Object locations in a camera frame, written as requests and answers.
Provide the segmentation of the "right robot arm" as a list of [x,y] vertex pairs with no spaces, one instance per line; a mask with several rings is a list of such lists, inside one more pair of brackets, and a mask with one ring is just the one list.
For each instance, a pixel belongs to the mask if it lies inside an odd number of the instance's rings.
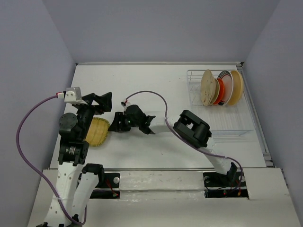
[[172,132],[190,147],[204,154],[213,165],[222,185],[235,183],[237,166],[233,159],[221,152],[210,131],[210,126],[189,110],[184,110],[176,122],[159,115],[146,115],[137,105],[129,105],[116,112],[109,131],[128,132],[138,128],[146,135]]

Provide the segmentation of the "small cream plate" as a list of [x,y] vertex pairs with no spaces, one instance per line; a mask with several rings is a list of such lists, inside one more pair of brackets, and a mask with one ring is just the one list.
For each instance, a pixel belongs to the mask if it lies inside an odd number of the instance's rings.
[[219,85],[218,80],[215,79],[215,93],[214,93],[214,96],[211,100],[211,105],[213,105],[216,102],[216,100],[218,98],[218,95],[219,95],[219,91],[220,91],[220,85]]

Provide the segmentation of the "orange plate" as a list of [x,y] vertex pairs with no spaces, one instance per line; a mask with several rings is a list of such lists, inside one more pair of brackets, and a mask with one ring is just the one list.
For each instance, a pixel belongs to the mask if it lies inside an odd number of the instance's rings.
[[218,97],[217,97],[217,104],[219,104],[219,102],[222,100],[223,96],[224,96],[224,92],[225,92],[225,85],[224,85],[224,82],[222,81],[222,79],[217,79],[218,83],[219,83],[219,94],[218,94]]

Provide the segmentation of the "plain tan plate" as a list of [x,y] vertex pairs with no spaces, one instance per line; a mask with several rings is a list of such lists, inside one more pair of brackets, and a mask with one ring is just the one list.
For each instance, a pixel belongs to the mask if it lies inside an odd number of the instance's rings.
[[244,91],[244,80],[242,75],[236,70],[232,70],[231,75],[233,78],[233,92],[228,105],[235,105],[242,97]]

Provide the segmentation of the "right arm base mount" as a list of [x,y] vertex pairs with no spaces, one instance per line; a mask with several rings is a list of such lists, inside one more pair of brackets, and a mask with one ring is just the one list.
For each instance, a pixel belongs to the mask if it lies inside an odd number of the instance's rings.
[[210,198],[249,198],[245,176],[237,172],[233,182],[216,172],[204,172],[205,197]]

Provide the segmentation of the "yellow woven pattern plate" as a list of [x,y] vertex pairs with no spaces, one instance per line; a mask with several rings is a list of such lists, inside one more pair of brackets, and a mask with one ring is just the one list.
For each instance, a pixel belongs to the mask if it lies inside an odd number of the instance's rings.
[[90,147],[98,147],[102,145],[109,134],[109,121],[104,118],[94,117],[89,127],[85,141]]

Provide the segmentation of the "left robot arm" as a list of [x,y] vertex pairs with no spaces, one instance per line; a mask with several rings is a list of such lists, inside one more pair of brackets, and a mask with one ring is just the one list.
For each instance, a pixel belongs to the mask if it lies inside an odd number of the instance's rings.
[[101,164],[86,164],[89,143],[85,140],[94,115],[112,110],[112,92],[82,96],[78,87],[57,94],[77,108],[59,119],[61,136],[55,192],[41,226],[80,227],[86,221],[87,204],[95,187],[105,181]]

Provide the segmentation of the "green rimmed white plate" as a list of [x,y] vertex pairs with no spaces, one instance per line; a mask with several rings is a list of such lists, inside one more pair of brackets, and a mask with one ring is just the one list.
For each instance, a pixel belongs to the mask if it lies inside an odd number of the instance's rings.
[[223,97],[219,101],[218,105],[226,105],[230,101],[233,93],[233,77],[232,74],[227,71],[223,70],[217,77],[217,79],[221,79],[224,84],[224,93]]

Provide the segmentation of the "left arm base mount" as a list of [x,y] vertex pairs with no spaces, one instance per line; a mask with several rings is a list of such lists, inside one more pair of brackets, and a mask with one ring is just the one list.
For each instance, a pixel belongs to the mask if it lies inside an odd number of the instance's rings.
[[105,172],[104,181],[99,182],[93,190],[90,199],[119,199],[120,173]]

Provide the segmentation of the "beige bird pattern plate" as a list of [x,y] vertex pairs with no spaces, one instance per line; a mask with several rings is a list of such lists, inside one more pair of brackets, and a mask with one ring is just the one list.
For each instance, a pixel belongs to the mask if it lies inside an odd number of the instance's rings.
[[208,106],[215,94],[215,78],[210,70],[203,73],[200,84],[200,97],[202,104]]

